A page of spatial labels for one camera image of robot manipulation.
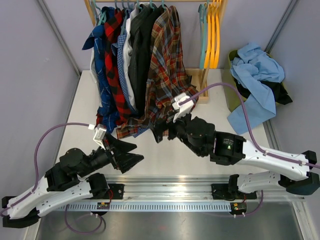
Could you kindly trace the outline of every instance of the clothes rack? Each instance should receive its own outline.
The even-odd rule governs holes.
[[[131,3],[136,3],[136,0],[128,0]],[[96,3],[115,3],[115,0],[95,0]],[[150,2],[149,0],[140,0],[140,3],[146,3],[146,2]],[[161,3],[162,0],[152,0],[152,2],[154,3]],[[165,0],[165,2],[167,3],[205,3],[205,0]],[[86,9],[89,13],[91,22],[93,24],[93,26],[96,25],[96,19],[95,19],[95,14],[93,12],[93,9],[91,8],[91,5],[93,5],[93,1],[92,0],[84,0]],[[219,8],[219,18],[220,18],[220,22],[219,25],[221,26],[222,21],[224,19],[224,15],[225,15],[225,11],[226,11],[226,6],[228,4],[228,0],[222,0],[221,4],[220,4],[220,8]],[[190,76],[192,76],[192,81],[191,83],[196,86],[196,89],[198,91],[204,89],[205,87],[207,87],[207,76],[208,76],[208,72],[209,72],[209,67],[206,69],[200,69],[200,68],[186,68],[185,69],[186,73]],[[209,101],[209,94],[208,91],[205,91],[203,94],[201,94],[199,96],[198,99],[198,104],[206,104]]]

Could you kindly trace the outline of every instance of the white table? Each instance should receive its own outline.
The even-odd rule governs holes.
[[[207,83],[221,82],[221,71],[210,70]],[[227,116],[230,111],[227,108],[225,94],[222,86],[209,90],[210,100],[207,104],[198,104],[192,111],[192,116],[198,116],[208,123],[215,124],[217,131],[235,133],[230,126]],[[75,94],[68,122],[80,122],[95,124],[96,114],[99,106],[99,92],[89,71],[83,71]],[[258,144],[269,147],[267,136],[263,125],[253,129],[254,137]],[[198,157],[189,150],[178,139],[167,140],[156,143],[151,130],[147,130],[137,138],[127,137],[126,142],[134,143],[137,149],[132,153],[144,155],[144,160],[139,162],[126,176],[135,177],[178,177],[178,176],[199,176],[208,177],[212,175],[232,175],[264,172],[264,169],[244,166],[230,165],[222,166],[210,162],[209,157]],[[64,155],[71,148],[79,148],[86,154],[98,145],[93,141],[93,131],[83,126],[68,126],[65,129],[62,143],[59,149],[59,157]],[[106,175],[121,175],[121,172],[113,169],[111,164],[99,170]]]

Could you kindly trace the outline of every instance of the red and black checkered shirt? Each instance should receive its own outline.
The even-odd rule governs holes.
[[[116,130],[118,139],[148,127],[156,119],[163,119],[172,109],[171,100],[181,93],[196,94],[183,63],[181,29],[175,6],[167,8],[155,21],[151,34],[151,63],[146,83],[144,115],[130,117]]]
[[[122,92],[119,74],[117,67],[117,56],[114,56],[111,49],[111,44],[117,42],[118,36],[121,33],[121,25],[123,23],[123,11],[115,10],[115,15],[110,20],[104,23],[104,30],[106,35],[105,45],[105,68],[106,78],[108,79],[110,89],[115,100],[116,108],[119,111],[121,123],[126,123],[131,114],[128,104]]]

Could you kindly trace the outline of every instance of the green basket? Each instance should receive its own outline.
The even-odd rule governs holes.
[[[230,72],[231,61],[234,60],[235,57],[239,57],[238,50],[233,50],[229,53],[225,63],[224,71],[222,74],[222,82],[230,84],[235,88],[237,88],[236,82],[235,82],[237,80],[231,75],[231,72]],[[230,87],[224,87],[223,90],[224,90],[226,105],[228,106],[228,109],[230,110],[230,112],[233,112],[241,104],[240,99],[238,98],[236,92],[232,90]],[[245,102],[247,99],[244,96],[242,96],[242,100]]]

